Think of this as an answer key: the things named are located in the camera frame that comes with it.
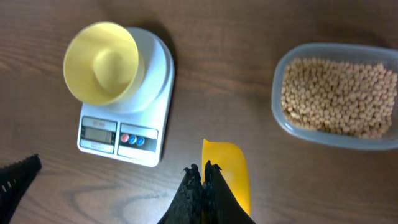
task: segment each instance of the wooden table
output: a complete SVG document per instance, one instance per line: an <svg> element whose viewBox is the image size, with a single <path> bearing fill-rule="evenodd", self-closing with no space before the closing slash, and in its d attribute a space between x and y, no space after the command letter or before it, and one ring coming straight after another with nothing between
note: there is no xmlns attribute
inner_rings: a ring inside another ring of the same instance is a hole
<svg viewBox="0 0 398 224"><path fill-rule="evenodd" d="M279 59L307 42L398 48L398 2L271 0L0 1L0 166L39 153L43 169L12 223L156 223L203 138L237 144L257 223L397 223L398 151L297 139L271 112ZM81 103L62 62L96 21L151 30L177 65L155 168L80 152Z"/></svg>

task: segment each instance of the white kitchen scale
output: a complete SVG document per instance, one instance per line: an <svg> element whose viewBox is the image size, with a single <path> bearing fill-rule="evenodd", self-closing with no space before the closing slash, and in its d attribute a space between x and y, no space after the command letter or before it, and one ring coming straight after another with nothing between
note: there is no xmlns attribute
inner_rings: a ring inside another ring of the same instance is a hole
<svg viewBox="0 0 398 224"><path fill-rule="evenodd" d="M155 34L137 27L126 29L144 58L144 80L127 100L106 106L83 103L77 145L82 152L154 167L164 143L173 58Z"/></svg>

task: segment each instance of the yellow plastic scoop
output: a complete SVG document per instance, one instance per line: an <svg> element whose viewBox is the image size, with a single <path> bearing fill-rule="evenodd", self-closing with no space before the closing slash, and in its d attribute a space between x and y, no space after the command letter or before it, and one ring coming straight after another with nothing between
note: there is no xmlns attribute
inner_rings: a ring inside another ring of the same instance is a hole
<svg viewBox="0 0 398 224"><path fill-rule="evenodd" d="M228 142L209 142L206 139L202 148L201 181L205 181L207 161L218 164L221 174L231 189L241 208L250 215L250 184L246 160L240 148Z"/></svg>

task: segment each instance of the dried chickpeas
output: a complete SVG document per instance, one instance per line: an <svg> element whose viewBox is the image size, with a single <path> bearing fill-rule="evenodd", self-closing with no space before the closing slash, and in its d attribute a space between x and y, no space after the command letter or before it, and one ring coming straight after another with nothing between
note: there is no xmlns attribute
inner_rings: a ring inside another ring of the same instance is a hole
<svg viewBox="0 0 398 224"><path fill-rule="evenodd" d="M282 110L300 128L381 138L392 125L397 81L381 63L296 58L285 68Z"/></svg>

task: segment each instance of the yellow bowl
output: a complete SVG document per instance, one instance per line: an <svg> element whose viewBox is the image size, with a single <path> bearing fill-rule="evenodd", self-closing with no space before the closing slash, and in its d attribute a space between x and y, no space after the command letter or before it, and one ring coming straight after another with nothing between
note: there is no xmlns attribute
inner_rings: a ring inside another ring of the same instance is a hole
<svg viewBox="0 0 398 224"><path fill-rule="evenodd" d="M63 76L78 100L107 105L138 90L144 78L144 61L124 27L98 22L80 31L68 46Z"/></svg>

